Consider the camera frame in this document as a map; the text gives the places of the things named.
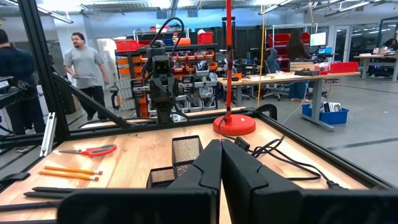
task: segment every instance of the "red lamp base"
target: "red lamp base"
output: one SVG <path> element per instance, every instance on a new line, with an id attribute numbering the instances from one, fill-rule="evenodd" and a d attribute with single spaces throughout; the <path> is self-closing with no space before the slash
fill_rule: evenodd
<path id="1" fill-rule="evenodd" d="M 253 118 L 240 115 L 240 114 L 232 114 L 231 121 L 225 123 L 222 122 L 220 125 L 220 121 L 223 119 L 224 116 L 221 116 L 213 121 L 213 130 L 217 133 L 226 134 L 226 135 L 243 135 L 249 134 L 256 130 L 256 122 Z"/>

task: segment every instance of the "mesh pencil holder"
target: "mesh pencil holder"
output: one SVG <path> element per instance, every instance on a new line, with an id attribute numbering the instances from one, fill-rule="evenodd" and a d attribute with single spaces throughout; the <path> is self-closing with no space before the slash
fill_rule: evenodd
<path id="1" fill-rule="evenodd" d="M 151 169 L 147 180 L 147 189 L 166 188 L 174 181 L 173 167 Z"/>
<path id="2" fill-rule="evenodd" d="M 202 150 L 203 147 L 199 136 L 173 138 L 172 162 L 175 179 L 188 169 L 189 165 L 199 156 Z"/>

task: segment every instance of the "yellow pencil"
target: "yellow pencil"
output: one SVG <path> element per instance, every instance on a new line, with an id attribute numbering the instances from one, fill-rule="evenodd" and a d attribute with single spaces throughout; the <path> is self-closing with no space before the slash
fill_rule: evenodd
<path id="1" fill-rule="evenodd" d="M 45 174 L 45 175 L 54 175 L 54 176 L 58 176 L 58 177 L 71 177 L 71 178 L 79 178 L 79 179 L 86 179 L 86 180 L 99 180 L 99 177 L 93 177 L 93 176 L 89 176 L 89 175 L 81 175 L 81 174 L 61 174 L 61 173 L 57 173 L 57 172 L 51 172 L 51 171 L 45 171 L 45 170 L 41 170 L 39 171 L 40 174 Z"/>
<path id="2" fill-rule="evenodd" d="M 98 170 L 71 169 L 71 168 L 52 167 L 52 166 L 44 166 L 44 169 L 62 170 L 62 171 L 69 171 L 69 172 L 82 172 L 85 174 L 102 174 L 102 171 L 98 171 Z"/>

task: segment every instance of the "desk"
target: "desk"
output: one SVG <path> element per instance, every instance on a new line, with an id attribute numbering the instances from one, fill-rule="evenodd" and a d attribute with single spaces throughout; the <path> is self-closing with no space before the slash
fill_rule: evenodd
<path id="1" fill-rule="evenodd" d="M 294 75 L 292 72 L 285 73 L 285 75 L 279 75 L 279 74 L 269 74 L 269 75 L 274 75 L 275 78 L 271 77 L 261 77 L 261 84 L 270 84 L 270 83 L 283 83 L 283 82 L 301 82 L 301 81 L 314 81 L 314 87 L 313 87 L 313 108 L 312 108 L 312 116 L 306 116 L 302 114 L 302 118 L 307 119 L 317 125 L 320 125 L 321 127 L 324 127 L 326 130 L 333 132 L 334 127 L 332 125 L 326 124 L 322 121 L 319 120 L 319 112 L 320 112 L 320 107 L 321 107 L 321 97 L 322 97 L 322 79 L 323 78 L 339 78 L 339 77 L 345 77 L 345 76 L 352 76 L 352 75 L 359 75 L 359 72 L 350 72 L 350 73 L 329 73 L 327 75 L 317 75 L 317 76 L 305 76 L 305 77 L 300 77 Z M 242 106 L 242 89 L 241 86 L 243 85 L 258 85 L 260 76 L 258 75 L 250 75 L 249 77 L 251 78 L 242 78 L 236 82 L 232 82 L 232 86 L 236 86 L 236 91 L 235 91 L 235 105 L 236 106 Z M 219 80 L 219 84 L 226 86 L 227 85 L 227 80 Z"/>
<path id="2" fill-rule="evenodd" d="M 368 72 L 368 67 L 371 65 L 387 65 L 394 67 L 394 73 L 392 74 L 392 81 L 397 81 L 398 76 L 398 55 L 384 56 L 384 55 L 370 55 L 370 56 L 354 56 L 354 58 L 359 58 L 363 62 L 362 78 L 366 78 L 366 73 Z M 372 58 L 392 58 L 396 62 L 370 62 Z"/>
<path id="3" fill-rule="evenodd" d="M 256 131 L 243 136 L 244 140 L 251 145 L 251 148 L 263 146 L 275 138 L 280 138 L 282 135 L 279 131 L 258 118 L 256 118 L 256 125 Z M 38 186 L 79 189 L 88 187 L 144 188 L 151 169 L 172 165 L 172 138 L 191 135 L 199 135 L 203 148 L 205 148 L 212 139 L 224 138 L 213 131 L 212 124 L 201 124 L 183 128 L 145 131 L 64 142 L 31 168 L 29 171 L 31 176 L 29 178 L 21 182 L 13 183 L 3 191 L 0 194 L 0 205 L 48 201 L 39 198 L 26 198 L 23 196 L 24 192 L 31 191 L 33 187 Z M 78 154 L 65 154 L 59 152 L 59 150 L 79 149 L 82 147 L 112 143 L 116 144 L 118 148 L 113 153 L 104 157 L 90 158 Z M 315 165 L 331 180 L 339 183 L 343 187 L 349 189 L 366 189 L 364 185 L 340 171 L 326 160 L 316 156 L 301 144 L 295 142 L 292 138 L 286 137 L 278 148 L 295 160 Z M 258 159 L 284 177 L 308 177 L 311 175 L 294 166 L 278 161 L 270 155 L 261 155 Z M 42 170 L 43 166 L 78 167 L 81 169 L 102 170 L 104 173 L 99 177 L 99 181 L 97 182 L 51 177 L 38 174 L 38 171 Z M 295 184 L 306 189 L 327 188 L 324 179 L 295 181 Z M 0 221 L 54 219 L 55 214 L 55 208 L 0 212 Z M 226 198 L 222 189 L 220 223 L 231 223 Z"/>

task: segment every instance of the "black pants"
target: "black pants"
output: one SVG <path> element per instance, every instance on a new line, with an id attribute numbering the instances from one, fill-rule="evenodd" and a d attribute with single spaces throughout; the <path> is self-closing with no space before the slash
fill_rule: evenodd
<path id="1" fill-rule="evenodd" d="M 36 133 L 44 133 L 43 112 L 37 97 L 11 104 L 6 110 L 15 135 L 25 134 L 25 128 L 32 128 L 32 123 Z"/>
<path id="2" fill-rule="evenodd" d="M 105 107 L 105 102 L 104 102 L 104 91 L 102 90 L 102 86 L 92 86 L 84 89 L 80 89 L 83 93 L 86 93 L 89 97 L 93 98 L 95 101 L 97 101 L 99 104 L 103 105 Z M 80 101 L 81 106 L 83 109 L 87 112 L 87 115 L 90 117 L 93 117 L 96 110 L 86 104 L 84 104 L 82 101 Z M 103 114 L 98 114 L 98 119 L 106 119 L 106 116 Z"/>

